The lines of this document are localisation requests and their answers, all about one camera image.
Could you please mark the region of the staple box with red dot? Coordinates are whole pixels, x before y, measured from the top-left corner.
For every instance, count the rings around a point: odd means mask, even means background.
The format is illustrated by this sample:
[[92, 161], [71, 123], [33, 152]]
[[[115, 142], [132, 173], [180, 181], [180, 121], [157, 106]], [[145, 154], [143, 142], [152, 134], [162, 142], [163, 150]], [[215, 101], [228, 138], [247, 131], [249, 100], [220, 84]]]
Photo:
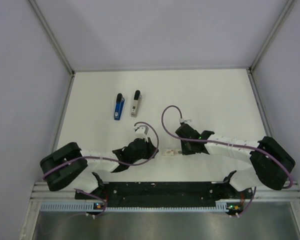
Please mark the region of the staple box with red dot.
[[162, 150], [162, 155], [165, 157], [179, 156], [179, 155], [182, 155], [182, 150], [181, 149], [164, 148]]

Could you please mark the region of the blue stapler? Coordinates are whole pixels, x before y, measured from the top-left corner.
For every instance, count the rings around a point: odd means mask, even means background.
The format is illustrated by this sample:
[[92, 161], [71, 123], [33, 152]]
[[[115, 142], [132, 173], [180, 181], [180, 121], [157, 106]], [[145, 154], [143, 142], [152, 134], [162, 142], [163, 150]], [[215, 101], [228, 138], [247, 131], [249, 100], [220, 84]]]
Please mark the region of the blue stapler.
[[113, 119], [119, 121], [122, 116], [123, 108], [125, 105], [125, 98], [122, 93], [118, 93], [116, 96]]

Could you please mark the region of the grey black stapler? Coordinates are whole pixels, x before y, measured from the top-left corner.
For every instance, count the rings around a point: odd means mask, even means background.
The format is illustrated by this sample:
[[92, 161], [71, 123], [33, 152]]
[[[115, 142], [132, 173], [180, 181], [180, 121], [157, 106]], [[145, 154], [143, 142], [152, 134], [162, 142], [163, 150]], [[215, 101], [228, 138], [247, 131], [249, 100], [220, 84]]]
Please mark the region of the grey black stapler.
[[131, 113], [130, 113], [131, 117], [136, 118], [138, 116], [142, 99], [143, 99], [143, 97], [142, 97], [141, 91], [136, 90], [134, 93], [133, 100], [132, 100]]

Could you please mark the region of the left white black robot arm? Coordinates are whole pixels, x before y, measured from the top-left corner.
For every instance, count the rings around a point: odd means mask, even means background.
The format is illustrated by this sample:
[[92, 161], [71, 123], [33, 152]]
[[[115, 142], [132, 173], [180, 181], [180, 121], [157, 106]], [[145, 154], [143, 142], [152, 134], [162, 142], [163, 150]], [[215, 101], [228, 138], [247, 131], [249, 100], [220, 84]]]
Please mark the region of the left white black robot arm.
[[156, 156], [158, 147], [149, 137], [136, 138], [106, 153], [82, 150], [76, 142], [70, 142], [43, 158], [39, 165], [51, 192], [79, 189], [96, 199], [104, 191], [100, 172], [121, 173], [144, 165]]

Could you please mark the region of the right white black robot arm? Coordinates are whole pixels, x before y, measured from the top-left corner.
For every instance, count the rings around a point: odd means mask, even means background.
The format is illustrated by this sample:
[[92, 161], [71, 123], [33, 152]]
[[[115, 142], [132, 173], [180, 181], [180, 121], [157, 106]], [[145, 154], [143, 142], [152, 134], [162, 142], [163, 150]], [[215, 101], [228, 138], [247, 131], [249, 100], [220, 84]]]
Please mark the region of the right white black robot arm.
[[229, 198], [249, 188], [266, 186], [280, 191], [296, 165], [294, 159], [272, 137], [259, 141], [238, 140], [204, 130], [199, 133], [187, 123], [181, 123], [175, 134], [181, 138], [183, 155], [219, 155], [249, 164], [243, 170], [234, 170], [224, 178], [223, 192]]

